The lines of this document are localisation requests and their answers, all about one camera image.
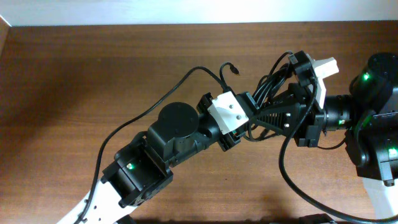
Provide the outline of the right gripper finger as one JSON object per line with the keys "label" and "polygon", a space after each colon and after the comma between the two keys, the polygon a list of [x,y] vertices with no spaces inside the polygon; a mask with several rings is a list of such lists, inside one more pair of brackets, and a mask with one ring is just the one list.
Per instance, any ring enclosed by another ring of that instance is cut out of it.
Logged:
{"label": "right gripper finger", "polygon": [[302,115],[301,104],[278,104],[261,109],[250,119],[250,124],[260,126],[283,136],[288,136],[298,125]]}
{"label": "right gripper finger", "polygon": [[296,94],[291,90],[286,90],[266,103],[265,109],[299,109],[300,103]]}

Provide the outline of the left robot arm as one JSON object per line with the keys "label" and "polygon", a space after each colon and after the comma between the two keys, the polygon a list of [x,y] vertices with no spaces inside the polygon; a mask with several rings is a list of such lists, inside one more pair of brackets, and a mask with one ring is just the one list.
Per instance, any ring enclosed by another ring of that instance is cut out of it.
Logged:
{"label": "left robot arm", "polygon": [[95,179],[95,189],[60,223],[133,223],[130,214],[173,180],[171,169],[217,143],[227,151],[240,142],[259,111],[248,92],[207,93],[197,107],[182,102],[163,107],[148,130],[114,155]]}

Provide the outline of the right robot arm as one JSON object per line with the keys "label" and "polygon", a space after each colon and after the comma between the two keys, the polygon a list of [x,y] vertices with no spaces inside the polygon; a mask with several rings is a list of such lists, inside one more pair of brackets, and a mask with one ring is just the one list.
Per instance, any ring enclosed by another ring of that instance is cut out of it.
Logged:
{"label": "right robot arm", "polygon": [[343,145],[376,212],[376,223],[397,222],[397,55],[372,55],[347,95],[327,96],[323,79],[338,71],[333,58],[289,57],[297,82],[265,107],[250,125],[315,147],[321,133],[342,129]]}

